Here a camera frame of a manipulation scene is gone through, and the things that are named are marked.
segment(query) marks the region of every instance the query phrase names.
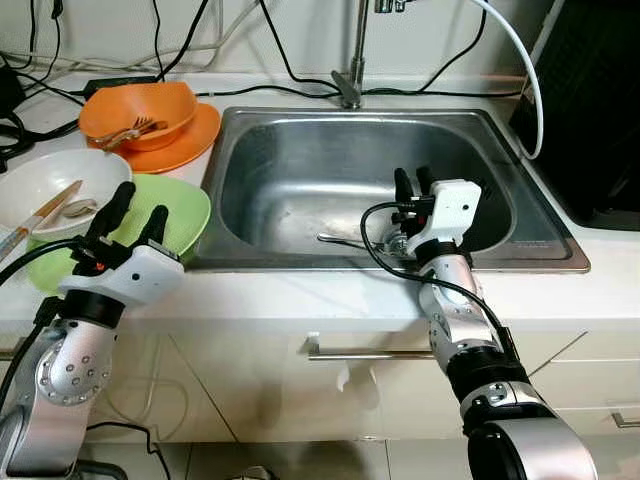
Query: spoon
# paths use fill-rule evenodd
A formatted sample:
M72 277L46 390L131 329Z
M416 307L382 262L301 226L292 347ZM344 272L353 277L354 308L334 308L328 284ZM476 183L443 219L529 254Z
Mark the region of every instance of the spoon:
M98 210L98 204L93 198L86 198L84 200L76 200L71 202L62 209L62 216L66 218L76 218Z

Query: faucet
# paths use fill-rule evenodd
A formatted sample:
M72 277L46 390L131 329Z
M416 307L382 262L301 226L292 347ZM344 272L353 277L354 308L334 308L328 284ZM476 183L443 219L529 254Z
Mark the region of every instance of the faucet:
M376 13L404 12L405 4L413 0L375 0ZM331 72L331 78L336 83L342 96L342 107L350 110L360 108L362 96L362 78L364 76L364 37L367 31L367 17L369 14L369 0L360 0L358 7L358 28L356 31L356 49L351 59L349 80L337 71Z

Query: white bowl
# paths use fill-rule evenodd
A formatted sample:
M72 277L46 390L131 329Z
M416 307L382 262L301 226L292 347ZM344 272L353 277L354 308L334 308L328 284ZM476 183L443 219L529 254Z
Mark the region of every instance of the white bowl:
M121 156L102 150L63 150L36 158L0 176L0 225L13 230L76 180L82 180L82 186L69 201L93 198L101 208L118 185L132 178ZM93 217L58 215L54 221L45 219L31 235L45 242L84 235Z

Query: drawer handle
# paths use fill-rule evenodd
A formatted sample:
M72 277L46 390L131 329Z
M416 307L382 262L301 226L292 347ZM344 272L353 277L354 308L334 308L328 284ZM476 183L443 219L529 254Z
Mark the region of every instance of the drawer handle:
M430 350L371 350L363 348L320 349L318 337L309 336L304 344L307 359L312 362L336 360L433 360Z
M620 412L612 413L613 421L616 422L616 427L618 428L640 428L640 420L638 421L628 421L625 420Z
M22 343L25 341L25 337L20 337L16 342L16 346L13 348L0 348L0 362L10 362L13 360L16 352L22 346Z

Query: floor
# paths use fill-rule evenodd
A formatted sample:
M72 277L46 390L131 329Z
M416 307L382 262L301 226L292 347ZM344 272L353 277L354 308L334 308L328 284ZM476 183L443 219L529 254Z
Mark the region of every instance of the floor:
M638 480L637 436L591 437L600 480ZM466 443L458 440L162 445L172 480L225 480L265 465L281 480L469 480ZM89 444L81 458L120 465L130 480L164 479L143 444ZM86 480L106 477L86 476Z

